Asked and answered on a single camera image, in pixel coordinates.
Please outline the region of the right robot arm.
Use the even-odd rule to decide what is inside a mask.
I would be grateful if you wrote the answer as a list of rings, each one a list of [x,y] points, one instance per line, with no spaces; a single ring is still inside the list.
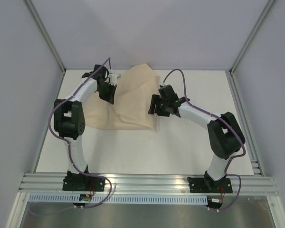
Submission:
[[[160,86],[159,94],[152,95],[148,114],[169,117],[175,115],[190,120],[208,131],[210,147],[214,153],[204,174],[204,185],[209,192],[216,192],[227,176],[236,153],[244,149],[245,137],[231,112],[211,113],[193,103],[187,97],[179,98],[171,85]]]

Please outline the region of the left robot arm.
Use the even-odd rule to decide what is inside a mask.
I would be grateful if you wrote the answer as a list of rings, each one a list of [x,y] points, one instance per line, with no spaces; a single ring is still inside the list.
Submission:
[[[73,184],[79,190],[86,190],[90,185],[88,165],[84,158],[82,135],[86,128],[83,106],[93,93],[99,98],[114,104],[117,81],[121,75],[103,65],[95,65],[94,70],[84,73],[74,91],[64,99],[56,99],[51,113],[53,127],[50,132],[62,140],[68,156],[68,172],[78,174]]]

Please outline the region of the beige cloth drape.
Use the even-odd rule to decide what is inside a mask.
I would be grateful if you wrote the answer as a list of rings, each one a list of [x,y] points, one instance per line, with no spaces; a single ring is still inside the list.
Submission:
[[[114,104],[92,94],[84,105],[86,126],[101,130],[156,130],[156,116],[148,114],[152,95],[157,95],[159,75],[147,64],[136,65],[121,75]]]

